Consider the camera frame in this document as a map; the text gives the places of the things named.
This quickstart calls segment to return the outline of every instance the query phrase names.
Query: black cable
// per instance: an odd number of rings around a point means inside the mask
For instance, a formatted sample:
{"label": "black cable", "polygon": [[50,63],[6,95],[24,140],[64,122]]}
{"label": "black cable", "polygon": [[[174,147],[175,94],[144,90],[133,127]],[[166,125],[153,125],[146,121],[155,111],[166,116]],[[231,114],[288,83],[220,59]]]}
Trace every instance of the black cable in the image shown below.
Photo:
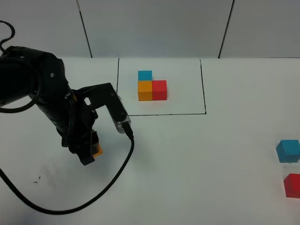
{"label": "black cable", "polygon": [[22,193],[13,185],[13,183],[9,180],[9,178],[5,175],[5,173],[1,169],[0,169],[0,177],[3,179],[3,181],[7,184],[7,186],[13,191],[13,193],[22,202],[24,202],[26,205],[28,205],[29,207],[33,208],[36,211],[39,211],[39,212],[42,212],[45,214],[50,214],[50,215],[65,215],[65,214],[69,214],[69,213],[73,213],[73,212],[78,212],[78,211],[88,207],[89,205],[94,203],[96,200],[98,200],[102,195],[104,195],[108,191],[108,189],[114,184],[114,182],[118,179],[120,174],[123,172],[126,164],[128,163],[128,161],[132,155],[133,149],[135,147],[135,142],[133,139],[132,130],[130,128],[129,123],[127,122],[123,125],[124,125],[123,127],[125,130],[125,133],[128,135],[129,139],[131,140],[131,148],[130,148],[130,151],[129,151],[123,165],[121,166],[121,168],[119,169],[117,174],[114,176],[112,181],[97,196],[95,196],[94,198],[92,198],[91,200],[89,200],[88,202],[86,202],[85,204],[83,204],[81,206],[78,206],[78,207],[70,209],[70,210],[61,210],[61,211],[44,209],[44,208],[39,207],[36,204],[32,203],[24,195],[22,195]]}
{"label": "black cable", "polygon": [[0,63],[18,63],[21,66],[25,66],[35,76],[37,81],[37,92],[28,104],[15,109],[0,108],[0,113],[20,113],[32,107],[38,101],[42,90],[42,77],[40,74],[31,65],[18,59],[0,59]]}
{"label": "black cable", "polygon": [[9,38],[6,38],[6,39],[3,39],[2,41],[0,41],[0,50],[1,50],[3,53],[7,53],[7,51],[2,47],[2,45],[3,45],[5,42],[9,41],[10,39],[12,39],[12,38],[15,36],[15,29],[14,29],[13,25],[11,25],[10,23],[5,22],[5,21],[3,21],[3,20],[0,20],[0,23],[6,24],[6,25],[9,26],[9,28],[11,29],[11,35],[10,35],[10,37],[9,37]]}

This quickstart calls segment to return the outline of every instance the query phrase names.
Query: table surface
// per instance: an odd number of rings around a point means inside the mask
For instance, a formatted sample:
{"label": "table surface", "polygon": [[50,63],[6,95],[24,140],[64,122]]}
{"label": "table surface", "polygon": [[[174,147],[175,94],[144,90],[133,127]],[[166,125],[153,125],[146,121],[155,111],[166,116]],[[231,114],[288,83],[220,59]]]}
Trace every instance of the table surface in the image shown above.
{"label": "table surface", "polygon": [[[74,89],[118,86],[118,59],[63,60]],[[131,117],[135,151],[98,201],[74,214],[45,215],[24,205],[2,181],[1,224],[299,224],[300,200],[285,197],[283,179],[300,168],[280,164],[275,147],[300,136],[300,60],[201,63],[207,113]],[[130,147],[107,109],[97,112],[94,128],[104,153],[87,166],[60,146],[60,136],[36,106],[1,114],[2,170],[41,207],[65,210],[85,203],[108,184]]]}

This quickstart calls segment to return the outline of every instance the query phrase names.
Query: orange cube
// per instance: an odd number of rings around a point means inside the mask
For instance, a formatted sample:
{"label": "orange cube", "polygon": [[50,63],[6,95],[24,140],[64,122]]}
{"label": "orange cube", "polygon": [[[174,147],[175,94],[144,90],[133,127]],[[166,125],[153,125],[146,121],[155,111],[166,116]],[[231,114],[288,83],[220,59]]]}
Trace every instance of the orange cube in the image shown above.
{"label": "orange cube", "polygon": [[152,101],[152,81],[138,81],[137,94],[139,101]]}

